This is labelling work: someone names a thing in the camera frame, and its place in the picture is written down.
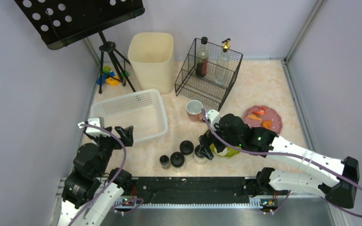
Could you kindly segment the spice jar labelled black lid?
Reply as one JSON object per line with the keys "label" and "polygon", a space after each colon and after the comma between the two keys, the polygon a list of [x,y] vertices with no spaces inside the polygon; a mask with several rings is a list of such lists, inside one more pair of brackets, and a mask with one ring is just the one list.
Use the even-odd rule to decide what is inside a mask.
{"label": "spice jar labelled black lid", "polygon": [[195,147],[194,162],[199,165],[203,165],[207,162],[207,158],[201,153],[201,145]]}

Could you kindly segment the spice jar round black lid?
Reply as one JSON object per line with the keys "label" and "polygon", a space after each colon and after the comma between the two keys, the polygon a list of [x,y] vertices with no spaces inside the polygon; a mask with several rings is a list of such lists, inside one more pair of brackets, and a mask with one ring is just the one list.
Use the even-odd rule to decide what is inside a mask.
{"label": "spice jar round black lid", "polygon": [[184,140],[179,146],[180,152],[184,155],[185,161],[191,161],[194,158],[194,145],[189,140]]}

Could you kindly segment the clear bottle gold pump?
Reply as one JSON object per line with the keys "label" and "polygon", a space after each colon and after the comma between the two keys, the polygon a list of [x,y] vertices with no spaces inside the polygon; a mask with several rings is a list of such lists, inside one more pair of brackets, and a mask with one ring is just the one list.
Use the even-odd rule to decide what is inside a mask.
{"label": "clear bottle gold pump", "polygon": [[215,69],[215,82],[219,85],[224,85],[227,80],[228,65],[230,63],[230,38],[222,41],[222,51],[217,57]]}

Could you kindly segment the dark sauce bottle black cap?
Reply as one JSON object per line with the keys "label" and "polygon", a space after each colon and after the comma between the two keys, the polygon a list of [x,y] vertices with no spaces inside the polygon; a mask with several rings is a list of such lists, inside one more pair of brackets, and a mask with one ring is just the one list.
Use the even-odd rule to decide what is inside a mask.
{"label": "dark sauce bottle black cap", "polygon": [[202,37],[200,47],[196,53],[196,75],[197,77],[205,77],[209,59],[209,50],[207,48],[208,38]]}

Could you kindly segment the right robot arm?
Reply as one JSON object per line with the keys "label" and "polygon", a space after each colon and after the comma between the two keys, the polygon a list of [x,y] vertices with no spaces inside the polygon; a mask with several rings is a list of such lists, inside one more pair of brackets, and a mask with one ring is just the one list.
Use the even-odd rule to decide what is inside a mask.
{"label": "right robot arm", "polygon": [[265,190],[293,190],[310,193],[345,209],[354,207],[359,182],[359,162],[347,156],[331,158],[299,145],[262,127],[249,127],[231,113],[221,117],[217,111],[203,113],[208,131],[199,142],[208,159],[213,159],[210,146],[220,155],[227,148],[241,153],[261,156],[291,165],[302,173],[262,169],[256,180]]}

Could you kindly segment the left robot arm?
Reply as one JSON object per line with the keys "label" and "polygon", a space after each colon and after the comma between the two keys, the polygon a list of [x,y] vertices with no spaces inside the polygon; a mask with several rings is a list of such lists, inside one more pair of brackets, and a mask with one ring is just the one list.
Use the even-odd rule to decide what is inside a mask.
{"label": "left robot arm", "polygon": [[131,188],[132,175],[123,170],[125,162],[122,162],[110,172],[106,185],[98,191],[112,152],[133,145],[133,126],[116,126],[117,136],[112,133],[112,127],[85,122],[79,123],[79,127],[93,143],[77,150],[74,170],[64,182],[58,225],[99,226],[115,201]]}

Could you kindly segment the white egg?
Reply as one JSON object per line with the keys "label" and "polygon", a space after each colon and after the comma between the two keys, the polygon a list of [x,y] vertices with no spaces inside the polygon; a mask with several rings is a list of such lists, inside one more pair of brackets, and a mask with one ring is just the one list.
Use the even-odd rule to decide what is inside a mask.
{"label": "white egg", "polygon": [[228,153],[228,149],[224,148],[222,151],[216,150],[218,156],[225,156]]}

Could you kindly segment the green dotted plate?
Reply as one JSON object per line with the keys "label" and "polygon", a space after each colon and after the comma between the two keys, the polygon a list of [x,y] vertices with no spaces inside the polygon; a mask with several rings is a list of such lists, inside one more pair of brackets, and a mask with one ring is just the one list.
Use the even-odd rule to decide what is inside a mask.
{"label": "green dotted plate", "polygon": [[225,146],[225,145],[220,145],[220,148],[223,148],[223,149],[220,152],[218,152],[217,146],[215,144],[211,144],[209,146],[209,149],[210,149],[211,154],[212,154],[211,158],[214,158],[216,156],[219,156],[219,157],[233,157],[233,156],[239,154],[239,151],[234,150],[233,148],[230,148],[230,147]]}

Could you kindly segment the white plastic basket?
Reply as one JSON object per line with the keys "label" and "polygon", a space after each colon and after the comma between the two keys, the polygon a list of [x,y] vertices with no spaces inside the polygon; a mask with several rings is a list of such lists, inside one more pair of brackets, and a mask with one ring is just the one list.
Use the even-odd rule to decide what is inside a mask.
{"label": "white plastic basket", "polygon": [[154,139],[168,131],[168,119],[158,90],[148,89],[98,101],[91,117],[101,117],[104,125],[133,126],[134,143]]}

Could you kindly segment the fried shrimp piece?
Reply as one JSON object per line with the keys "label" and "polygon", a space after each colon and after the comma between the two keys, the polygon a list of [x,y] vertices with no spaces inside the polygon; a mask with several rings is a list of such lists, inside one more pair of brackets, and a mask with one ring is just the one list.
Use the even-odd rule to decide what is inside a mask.
{"label": "fried shrimp piece", "polygon": [[262,121],[262,118],[259,115],[256,115],[256,114],[253,114],[253,113],[248,114],[247,118],[252,119],[252,120]]}

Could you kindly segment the pink dotted plate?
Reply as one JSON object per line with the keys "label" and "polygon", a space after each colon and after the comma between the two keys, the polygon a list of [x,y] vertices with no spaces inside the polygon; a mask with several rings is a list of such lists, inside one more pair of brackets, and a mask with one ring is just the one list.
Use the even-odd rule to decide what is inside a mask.
{"label": "pink dotted plate", "polygon": [[262,121],[264,120],[271,120],[272,121],[272,128],[270,129],[273,132],[276,132],[277,134],[280,134],[283,129],[283,123],[281,119],[281,115],[274,110],[271,107],[265,106],[265,105],[254,105],[248,109],[245,110],[244,114],[242,115],[243,122],[248,125],[250,128],[256,128],[261,127],[262,121],[252,120],[247,118],[248,114],[251,114],[252,111],[256,111],[259,109],[259,107],[262,106],[266,109],[266,115],[260,116],[262,118]]}

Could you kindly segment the pink floral mug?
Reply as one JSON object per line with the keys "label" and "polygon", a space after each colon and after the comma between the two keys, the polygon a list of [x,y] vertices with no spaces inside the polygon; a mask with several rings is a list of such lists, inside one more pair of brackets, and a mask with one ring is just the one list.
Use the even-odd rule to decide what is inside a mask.
{"label": "pink floral mug", "polygon": [[203,122],[202,109],[203,104],[198,100],[190,100],[186,104],[188,118],[193,122]]}

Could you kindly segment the front spice jar black lid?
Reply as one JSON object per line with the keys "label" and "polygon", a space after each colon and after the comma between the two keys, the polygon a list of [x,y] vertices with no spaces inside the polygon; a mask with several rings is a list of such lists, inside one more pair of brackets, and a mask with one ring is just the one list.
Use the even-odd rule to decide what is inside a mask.
{"label": "front spice jar black lid", "polygon": [[170,156],[170,164],[173,171],[181,173],[185,170],[186,161],[181,152],[174,152]]}

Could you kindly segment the red shrimp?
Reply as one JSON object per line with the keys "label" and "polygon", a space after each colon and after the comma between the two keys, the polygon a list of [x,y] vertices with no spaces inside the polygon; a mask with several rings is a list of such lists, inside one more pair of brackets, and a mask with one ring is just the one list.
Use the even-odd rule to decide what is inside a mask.
{"label": "red shrimp", "polygon": [[256,111],[252,111],[253,114],[258,115],[258,116],[265,116],[266,115],[266,109],[262,106],[259,107],[258,110]]}

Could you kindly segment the orange fried drumstick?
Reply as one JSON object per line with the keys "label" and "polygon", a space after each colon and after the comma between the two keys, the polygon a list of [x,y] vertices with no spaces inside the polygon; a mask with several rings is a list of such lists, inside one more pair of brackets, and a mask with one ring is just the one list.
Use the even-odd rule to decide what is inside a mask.
{"label": "orange fried drumstick", "polygon": [[266,128],[266,129],[271,129],[272,128],[272,121],[271,120],[264,120],[261,122],[261,127]]}

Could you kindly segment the small spice jar black lid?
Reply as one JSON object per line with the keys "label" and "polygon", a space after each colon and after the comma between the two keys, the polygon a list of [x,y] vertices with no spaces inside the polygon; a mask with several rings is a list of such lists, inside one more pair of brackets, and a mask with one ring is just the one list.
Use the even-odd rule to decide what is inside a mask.
{"label": "small spice jar black lid", "polygon": [[171,167],[170,158],[167,155],[160,156],[159,162],[163,169],[168,170]]}

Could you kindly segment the yellow toy block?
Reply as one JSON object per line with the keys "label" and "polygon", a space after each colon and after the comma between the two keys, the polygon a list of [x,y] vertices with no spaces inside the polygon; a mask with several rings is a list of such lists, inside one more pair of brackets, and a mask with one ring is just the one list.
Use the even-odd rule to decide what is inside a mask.
{"label": "yellow toy block", "polygon": [[115,77],[108,77],[105,80],[105,83],[108,84],[109,86],[117,86],[118,84],[120,84],[120,79],[118,76]]}

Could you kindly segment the green toy block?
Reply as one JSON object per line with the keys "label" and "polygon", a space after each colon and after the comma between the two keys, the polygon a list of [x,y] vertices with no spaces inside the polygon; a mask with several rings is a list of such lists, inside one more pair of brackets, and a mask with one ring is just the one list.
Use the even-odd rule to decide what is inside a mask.
{"label": "green toy block", "polygon": [[103,68],[102,68],[102,72],[103,73],[105,73],[105,74],[109,74],[110,73],[110,67],[109,66],[104,66]]}

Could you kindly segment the cream plastic waste bin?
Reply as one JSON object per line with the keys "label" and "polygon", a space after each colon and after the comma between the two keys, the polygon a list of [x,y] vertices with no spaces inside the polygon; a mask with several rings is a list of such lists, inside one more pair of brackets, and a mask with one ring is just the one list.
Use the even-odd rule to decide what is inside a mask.
{"label": "cream plastic waste bin", "polygon": [[170,93],[175,79],[173,36],[164,32],[141,32],[131,40],[128,59],[143,90]]}

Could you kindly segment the black perforated music stand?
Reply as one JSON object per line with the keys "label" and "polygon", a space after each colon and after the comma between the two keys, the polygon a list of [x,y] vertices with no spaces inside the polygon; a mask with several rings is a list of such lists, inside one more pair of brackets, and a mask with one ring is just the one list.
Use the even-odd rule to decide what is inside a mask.
{"label": "black perforated music stand", "polygon": [[118,57],[125,63],[130,61],[117,50],[114,42],[105,38],[103,31],[143,15],[145,8],[141,0],[17,0],[15,3],[48,49],[59,50],[98,34],[102,41],[99,76],[103,75],[104,54],[108,54],[121,84],[135,90]]}

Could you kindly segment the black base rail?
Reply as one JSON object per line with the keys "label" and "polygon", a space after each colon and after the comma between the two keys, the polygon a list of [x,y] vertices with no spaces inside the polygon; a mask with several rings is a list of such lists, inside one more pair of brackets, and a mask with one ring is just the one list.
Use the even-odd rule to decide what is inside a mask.
{"label": "black base rail", "polygon": [[287,194],[261,189],[253,177],[139,177],[132,179],[115,208],[276,208],[278,198]]}

